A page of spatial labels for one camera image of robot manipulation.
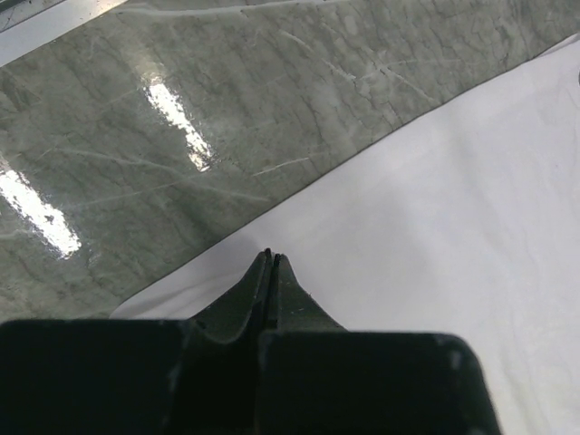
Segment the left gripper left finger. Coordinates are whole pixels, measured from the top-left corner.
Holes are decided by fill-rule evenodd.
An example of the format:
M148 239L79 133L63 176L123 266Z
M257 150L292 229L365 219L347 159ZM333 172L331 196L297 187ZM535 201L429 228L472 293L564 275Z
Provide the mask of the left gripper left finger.
M19 320L1 326L4 434L251 430L272 255L187 320Z

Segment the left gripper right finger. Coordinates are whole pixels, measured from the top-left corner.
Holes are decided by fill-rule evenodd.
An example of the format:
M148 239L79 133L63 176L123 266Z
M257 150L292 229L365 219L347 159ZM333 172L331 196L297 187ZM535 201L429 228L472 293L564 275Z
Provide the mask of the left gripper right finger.
M497 434L477 355L446 333L349 332L275 257L260 337L264 434Z

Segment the white printed t-shirt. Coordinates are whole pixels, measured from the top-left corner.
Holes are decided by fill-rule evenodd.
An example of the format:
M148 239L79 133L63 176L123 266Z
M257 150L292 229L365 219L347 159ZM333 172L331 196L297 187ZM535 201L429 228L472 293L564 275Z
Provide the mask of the white printed t-shirt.
M506 434L579 431L579 39L379 140L122 303L178 319L269 248L351 330L463 338Z

